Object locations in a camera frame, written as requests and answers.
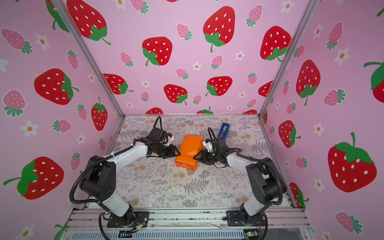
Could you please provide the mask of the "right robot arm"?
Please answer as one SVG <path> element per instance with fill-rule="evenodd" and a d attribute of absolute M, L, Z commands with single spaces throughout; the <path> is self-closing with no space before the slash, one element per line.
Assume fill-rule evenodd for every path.
<path fill-rule="evenodd" d="M 287 186 L 272 159 L 245 156 L 243 150 L 228 147 L 224 138 L 206 140 L 203 146 L 194 160 L 210 166 L 221 163 L 225 168 L 235 168 L 247 174 L 253 195 L 240 207 L 243 222 L 249 223 L 269 207 L 281 205 Z"/>

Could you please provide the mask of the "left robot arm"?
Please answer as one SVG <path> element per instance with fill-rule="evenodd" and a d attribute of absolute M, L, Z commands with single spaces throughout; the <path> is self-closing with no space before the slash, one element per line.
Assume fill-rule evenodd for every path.
<path fill-rule="evenodd" d="M 106 157 L 94 156 L 82 173 L 79 188 L 94 197 L 106 212 L 123 218 L 131 206 L 116 191 L 117 173 L 140 158 L 168 159 L 178 157 L 180 152 L 172 145 L 174 137 L 163 129 L 154 127 L 146 137 L 134 139 L 133 143 Z"/>

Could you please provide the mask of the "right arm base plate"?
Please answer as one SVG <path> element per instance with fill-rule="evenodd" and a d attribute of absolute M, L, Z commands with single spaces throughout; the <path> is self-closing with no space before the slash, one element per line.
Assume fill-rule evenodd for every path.
<path fill-rule="evenodd" d="M 263 214 L 248 216 L 245 211 L 227 211 L 222 220 L 230 227 L 265 227 L 268 219 Z"/>

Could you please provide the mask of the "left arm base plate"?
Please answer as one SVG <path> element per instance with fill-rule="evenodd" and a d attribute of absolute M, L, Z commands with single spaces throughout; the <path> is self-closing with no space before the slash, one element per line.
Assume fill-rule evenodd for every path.
<path fill-rule="evenodd" d="M 123 217 L 110 215 L 107 228 L 145 228 L 150 212 L 127 212 Z"/>

